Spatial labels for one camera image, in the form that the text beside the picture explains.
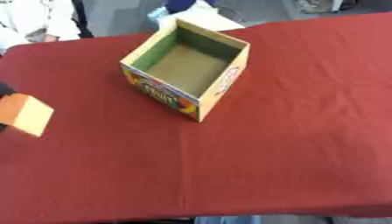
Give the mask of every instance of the person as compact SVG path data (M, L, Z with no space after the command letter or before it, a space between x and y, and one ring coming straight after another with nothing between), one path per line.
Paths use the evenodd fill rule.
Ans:
M0 54L13 46L78 39L71 0L0 0Z

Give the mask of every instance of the foam block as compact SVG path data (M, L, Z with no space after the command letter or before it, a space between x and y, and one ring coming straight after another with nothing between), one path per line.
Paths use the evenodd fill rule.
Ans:
M0 99L0 123L41 137L53 108L27 94L11 94Z

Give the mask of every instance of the grey floor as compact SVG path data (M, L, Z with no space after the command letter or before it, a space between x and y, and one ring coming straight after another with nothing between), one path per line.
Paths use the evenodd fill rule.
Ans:
M219 5L240 12L245 26L272 21L321 18L345 14L392 11L392 0L360 0L355 9L341 13L306 15L296 10L294 0L217 0ZM85 0L90 29L96 36L111 36L148 32L151 25L148 12L162 5L165 0ZM377 223L360 220L361 224ZM295 215L269 215L263 224L326 224L318 217Z

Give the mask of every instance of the open box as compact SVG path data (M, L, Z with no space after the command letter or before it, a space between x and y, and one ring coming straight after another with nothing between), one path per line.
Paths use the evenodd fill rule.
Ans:
M201 122L247 64L249 43L173 20L122 61L129 82Z

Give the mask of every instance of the red fabric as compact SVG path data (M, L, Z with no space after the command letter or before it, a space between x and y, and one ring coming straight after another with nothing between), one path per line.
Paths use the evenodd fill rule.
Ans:
M130 86L146 35L17 46L0 79L56 110L0 134L0 223L392 216L392 14L230 31L247 70L202 123Z

